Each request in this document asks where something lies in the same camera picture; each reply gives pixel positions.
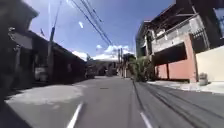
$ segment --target blue sky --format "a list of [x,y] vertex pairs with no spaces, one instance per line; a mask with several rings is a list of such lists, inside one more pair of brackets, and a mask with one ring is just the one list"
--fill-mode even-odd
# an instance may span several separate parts
[[[39,13],[39,16],[32,21],[30,30],[40,34],[42,29],[46,39],[49,39],[49,24],[54,22],[60,0],[25,1]],[[85,10],[80,0],[75,1]],[[48,13],[48,2],[51,3],[51,18]],[[135,35],[141,22],[158,15],[173,0],[89,0],[89,2],[102,19],[101,25],[113,44],[117,48],[125,47],[128,52],[134,52]],[[54,40],[69,51],[88,53],[92,57],[105,55],[107,54],[105,51],[111,49],[83,14],[78,9],[70,7],[66,0],[62,2]]]

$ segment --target white lane line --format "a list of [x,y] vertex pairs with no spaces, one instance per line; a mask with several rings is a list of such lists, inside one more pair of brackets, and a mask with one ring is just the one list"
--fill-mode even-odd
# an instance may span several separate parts
[[76,109],[76,111],[75,111],[75,113],[74,113],[74,115],[73,115],[71,121],[69,122],[69,124],[68,124],[68,126],[67,126],[66,128],[74,128],[74,127],[75,127],[75,124],[76,124],[76,122],[77,122],[77,120],[78,120],[78,116],[79,116],[80,111],[81,111],[81,109],[82,109],[82,107],[83,107],[83,104],[84,104],[84,103],[81,102],[81,103],[78,105],[78,107],[77,107],[77,109]]
[[150,121],[149,121],[149,119],[144,114],[144,112],[140,112],[140,115],[142,116],[142,119],[144,120],[146,127],[147,128],[153,128],[151,123],[150,123]]

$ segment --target road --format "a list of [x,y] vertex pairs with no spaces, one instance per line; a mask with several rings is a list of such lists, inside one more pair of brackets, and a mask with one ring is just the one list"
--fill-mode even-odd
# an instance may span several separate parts
[[154,128],[223,128],[224,97],[136,83]]
[[212,93],[97,77],[13,96],[0,111],[0,127],[66,128],[84,102],[76,128],[146,128],[142,113],[153,128],[222,128],[223,101]]
[[118,77],[34,88],[13,96],[7,106],[30,127],[66,128],[81,101],[77,128],[145,128],[132,82]]

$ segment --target sidewalk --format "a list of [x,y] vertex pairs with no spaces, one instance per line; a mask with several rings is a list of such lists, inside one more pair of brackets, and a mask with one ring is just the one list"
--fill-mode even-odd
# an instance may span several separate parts
[[212,82],[207,86],[199,86],[198,83],[181,83],[171,81],[156,81],[147,83],[183,91],[212,92],[217,94],[224,94],[224,82]]

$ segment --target balcony railing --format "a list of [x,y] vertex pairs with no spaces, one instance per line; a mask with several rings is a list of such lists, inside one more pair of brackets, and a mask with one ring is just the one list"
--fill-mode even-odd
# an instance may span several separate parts
[[173,28],[169,29],[162,35],[158,36],[156,38],[156,41],[154,41],[155,43],[153,44],[154,51],[161,51],[165,48],[183,42],[183,40],[178,37],[186,33],[192,33],[203,28],[203,25],[200,23],[199,20],[200,17],[196,14],[190,17],[189,19],[181,22],[180,24],[174,26]]

